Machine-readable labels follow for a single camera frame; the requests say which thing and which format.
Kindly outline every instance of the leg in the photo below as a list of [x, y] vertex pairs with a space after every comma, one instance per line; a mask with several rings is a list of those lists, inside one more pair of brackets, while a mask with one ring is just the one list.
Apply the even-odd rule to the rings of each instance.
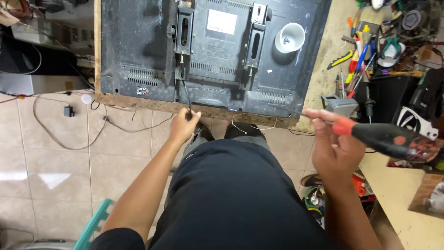
[[207, 142], [207, 141], [214, 141], [214, 137], [211, 135], [210, 130], [204, 126], [202, 123], [198, 123], [196, 125], [196, 129], [194, 130], [194, 137], [191, 140], [191, 142], [186, 146], [185, 150], [183, 151], [182, 159], [187, 157], [195, 148], [197, 148], [199, 145]]
[[[247, 132], [247, 134], [236, 128], [234, 125]], [[266, 148], [268, 151], [271, 151], [267, 144], [267, 139], [256, 125], [242, 122], [234, 122], [234, 125], [230, 124], [226, 128], [225, 139], [254, 143]]]

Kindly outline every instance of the power adapter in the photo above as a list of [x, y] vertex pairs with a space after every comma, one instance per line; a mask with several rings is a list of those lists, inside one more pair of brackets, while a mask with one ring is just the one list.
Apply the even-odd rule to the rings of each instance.
[[71, 106], [66, 106], [63, 108], [63, 115], [66, 117], [74, 117], [75, 113]]

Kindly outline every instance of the workbench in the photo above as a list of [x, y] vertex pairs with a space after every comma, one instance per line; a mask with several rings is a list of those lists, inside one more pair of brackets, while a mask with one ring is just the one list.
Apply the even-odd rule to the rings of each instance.
[[[122, 107], [140, 107], [152, 110], [175, 113], [184, 104], [164, 101], [147, 100], [143, 98], [126, 97], [116, 94], [104, 94], [100, 92], [101, 70], [101, 29], [100, 29], [100, 0], [95, 0], [95, 87], [96, 101], [107, 105]], [[358, 10], [354, 0], [333, 0], [324, 34], [321, 40], [313, 74], [305, 97], [304, 107], [321, 109], [321, 95], [335, 93], [335, 79], [338, 71], [347, 73], [349, 62], [327, 70], [328, 64], [344, 55], [349, 50], [354, 50], [354, 45], [341, 40], [342, 35], [350, 34], [347, 17], [354, 17]], [[232, 112], [226, 109], [218, 109], [205, 106], [193, 107], [195, 111], [201, 111], [203, 117], [223, 120], [231, 120]], [[257, 116], [245, 114], [236, 116], [235, 121], [253, 123], [258, 125], [273, 126], [275, 117]], [[313, 127], [305, 117], [300, 119], [277, 119], [276, 127], [291, 128], [306, 132], [313, 132]], [[419, 169], [399, 169], [386, 167], [388, 157], [379, 154], [366, 154], [361, 162], [361, 170], [382, 208], [389, 218], [393, 228], [407, 249], [444, 249], [444, 221], [438, 218], [408, 211], [416, 189], [419, 187], [424, 172]]]

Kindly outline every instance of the hand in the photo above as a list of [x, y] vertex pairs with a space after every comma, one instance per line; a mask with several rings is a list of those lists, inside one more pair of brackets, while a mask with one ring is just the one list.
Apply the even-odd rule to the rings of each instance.
[[194, 129], [202, 115], [202, 113], [196, 113], [192, 110], [193, 117], [190, 121], [187, 121], [187, 113], [187, 108], [180, 109], [170, 125], [170, 136], [168, 139], [178, 142], [180, 145], [184, 144], [193, 135]]
[[306, 109], [314, 125], [316, 145], [313, 152], [313, 166], [325, 179], [351, 181], [352, 174], [358, 169], [365, 154], [365, 144], [353, 136], [338, 136], [332, 132], [331, 125], [324, 121], [336, 121], [340, 116], [326, 110]]

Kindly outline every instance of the teal plastic chair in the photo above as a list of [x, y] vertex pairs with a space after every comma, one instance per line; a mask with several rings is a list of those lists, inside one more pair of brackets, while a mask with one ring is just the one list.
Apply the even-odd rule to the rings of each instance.
[[102, 204], [100, 204], [99, 209], [92, 216], [91, 220], [86, 225], [77, 243], [74, 245], [72, 250], [87, 250], [89, 247], [89, 239], [93, 235], [95, 229], [99, 225], [100, 221], [104, 221], [108, 218], [109, 213], [107, 212], [108, 207], [111, 204], [110, 199], [105, 199]]

